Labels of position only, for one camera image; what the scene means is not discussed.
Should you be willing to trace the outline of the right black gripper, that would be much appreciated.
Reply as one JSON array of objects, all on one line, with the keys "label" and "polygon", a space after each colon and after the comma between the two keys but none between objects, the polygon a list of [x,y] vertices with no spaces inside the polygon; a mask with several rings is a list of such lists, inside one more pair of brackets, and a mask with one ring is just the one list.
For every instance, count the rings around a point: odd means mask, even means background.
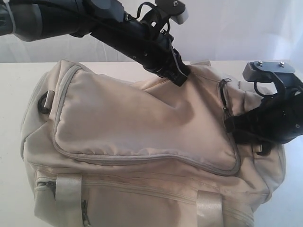
[{"label": "right black gripper", "polygon": [[240,83],[233,95],[233,116],[225,128],[238,144],[285,144],[303,133],[303,83],[298,78],[273,78],[273,93],[257,81]]}]

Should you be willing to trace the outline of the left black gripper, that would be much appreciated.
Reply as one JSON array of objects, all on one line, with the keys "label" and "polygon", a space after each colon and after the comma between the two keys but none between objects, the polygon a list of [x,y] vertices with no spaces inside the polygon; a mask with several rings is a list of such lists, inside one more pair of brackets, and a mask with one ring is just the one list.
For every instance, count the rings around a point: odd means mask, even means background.
[{"label": "left black gripper", "polygon": [[91,31],[91,36],[177,86],[182,86],[188,79],[190,68],[172,47],[174,37],[167,31],[152,39],[148,27],[138,21],[119,23],[105,20]]}]

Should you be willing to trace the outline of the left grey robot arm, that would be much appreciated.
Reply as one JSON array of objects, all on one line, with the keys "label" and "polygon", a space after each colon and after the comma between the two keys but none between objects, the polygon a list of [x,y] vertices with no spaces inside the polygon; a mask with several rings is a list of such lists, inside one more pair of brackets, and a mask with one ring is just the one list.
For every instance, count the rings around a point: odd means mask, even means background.
[{"label": "left grey robot arm", "polygon": [[173,47],[170,21],[183,24],[187,10],[178,0],[145,2],[150,10],[127,13],[117,0],[3,0],[0,34],[32,42],[61,35],[91,35],[177,86],[190,69]]}]

